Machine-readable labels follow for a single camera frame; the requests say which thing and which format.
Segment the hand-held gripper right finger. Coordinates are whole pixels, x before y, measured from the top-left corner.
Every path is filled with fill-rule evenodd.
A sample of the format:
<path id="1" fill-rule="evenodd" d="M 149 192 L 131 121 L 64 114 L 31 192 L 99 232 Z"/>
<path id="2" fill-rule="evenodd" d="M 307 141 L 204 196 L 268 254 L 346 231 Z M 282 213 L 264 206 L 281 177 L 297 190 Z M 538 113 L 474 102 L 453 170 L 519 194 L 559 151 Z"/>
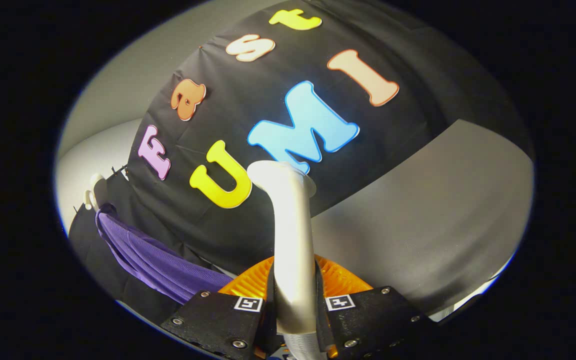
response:
<path id="1" fill-rule="evenodd" d="M 395 360 L 437 332 L 438 323 L 390 285 L 372 287 L 319 255 L 315 284 L 325 360 Z"/>

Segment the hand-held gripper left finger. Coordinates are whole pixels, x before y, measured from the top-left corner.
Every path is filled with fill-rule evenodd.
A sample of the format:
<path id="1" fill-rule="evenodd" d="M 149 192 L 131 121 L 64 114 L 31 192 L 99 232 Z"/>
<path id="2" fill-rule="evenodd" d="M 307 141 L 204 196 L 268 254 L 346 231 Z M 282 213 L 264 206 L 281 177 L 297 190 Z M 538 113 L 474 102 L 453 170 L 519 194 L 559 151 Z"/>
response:
<path id="1" fill-rule="evenodd" d="M 276 351 L 274 258 L 247 269 L 219 291 L 198 291 L 160 324 L 172 337 L 220 360 L 265 360 Z"/>

